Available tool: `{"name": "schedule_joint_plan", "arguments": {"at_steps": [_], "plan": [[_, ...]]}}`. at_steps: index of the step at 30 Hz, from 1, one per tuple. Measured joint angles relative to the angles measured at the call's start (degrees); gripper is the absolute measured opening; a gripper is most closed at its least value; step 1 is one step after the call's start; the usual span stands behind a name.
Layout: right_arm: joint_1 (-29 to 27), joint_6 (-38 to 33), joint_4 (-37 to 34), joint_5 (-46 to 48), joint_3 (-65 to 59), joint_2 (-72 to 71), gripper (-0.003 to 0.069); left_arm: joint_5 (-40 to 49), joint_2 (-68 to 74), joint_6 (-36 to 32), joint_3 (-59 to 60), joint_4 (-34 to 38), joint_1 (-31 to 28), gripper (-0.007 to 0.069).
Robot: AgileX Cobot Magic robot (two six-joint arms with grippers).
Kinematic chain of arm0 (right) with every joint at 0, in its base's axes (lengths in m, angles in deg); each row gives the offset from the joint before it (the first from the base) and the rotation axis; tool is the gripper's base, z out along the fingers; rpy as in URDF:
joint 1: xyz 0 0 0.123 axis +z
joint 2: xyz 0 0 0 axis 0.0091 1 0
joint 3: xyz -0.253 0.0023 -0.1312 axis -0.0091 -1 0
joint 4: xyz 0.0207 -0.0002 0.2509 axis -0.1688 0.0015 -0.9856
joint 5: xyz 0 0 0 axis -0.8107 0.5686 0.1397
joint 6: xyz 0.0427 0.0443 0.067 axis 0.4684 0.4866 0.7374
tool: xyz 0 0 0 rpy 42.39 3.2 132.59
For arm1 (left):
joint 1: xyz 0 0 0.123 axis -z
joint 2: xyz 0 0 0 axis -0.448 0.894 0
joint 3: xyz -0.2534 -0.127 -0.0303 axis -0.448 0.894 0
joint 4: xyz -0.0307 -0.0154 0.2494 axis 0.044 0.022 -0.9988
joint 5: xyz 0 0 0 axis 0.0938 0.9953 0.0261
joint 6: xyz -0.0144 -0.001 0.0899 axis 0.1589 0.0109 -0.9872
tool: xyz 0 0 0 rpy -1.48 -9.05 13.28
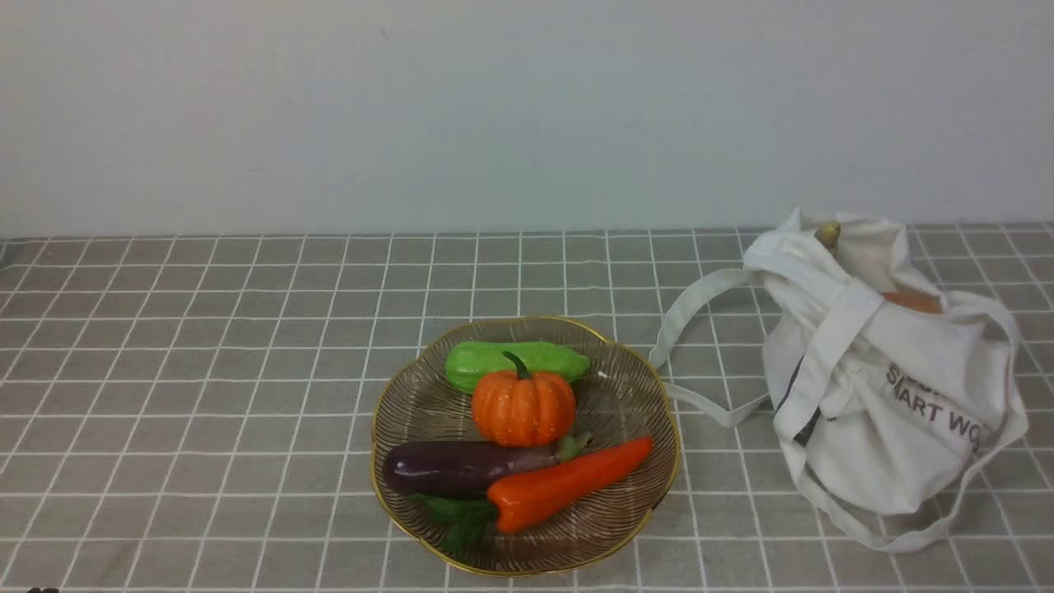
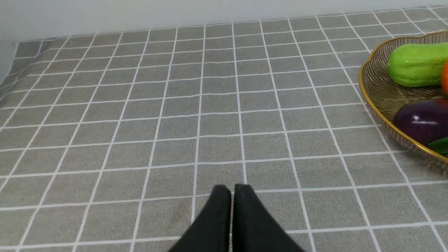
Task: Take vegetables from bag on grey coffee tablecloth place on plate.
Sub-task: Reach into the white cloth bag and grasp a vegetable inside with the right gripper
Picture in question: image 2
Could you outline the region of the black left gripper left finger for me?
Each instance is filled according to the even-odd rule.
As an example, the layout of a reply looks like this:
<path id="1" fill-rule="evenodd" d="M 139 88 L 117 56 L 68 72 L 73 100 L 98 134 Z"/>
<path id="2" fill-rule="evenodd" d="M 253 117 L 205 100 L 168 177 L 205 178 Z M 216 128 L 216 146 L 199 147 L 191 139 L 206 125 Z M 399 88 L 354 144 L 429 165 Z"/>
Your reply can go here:
<path id="1" fill-rule="evenodd" d="M 170 252 L 228 252 L 231 193 L 225 185 L 215 185 L 197 218 Z"/>

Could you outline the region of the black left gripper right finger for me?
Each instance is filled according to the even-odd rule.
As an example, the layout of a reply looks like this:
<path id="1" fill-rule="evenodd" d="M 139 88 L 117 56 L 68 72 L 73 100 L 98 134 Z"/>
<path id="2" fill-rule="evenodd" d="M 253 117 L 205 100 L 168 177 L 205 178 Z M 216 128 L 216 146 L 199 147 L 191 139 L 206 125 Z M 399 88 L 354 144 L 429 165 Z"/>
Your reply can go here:
<path id="1" fill-rule="evenodd" d="M 303 252 L 281 228 L 247 184 L 234 189 L 232 250 L 234 252 Z"/>

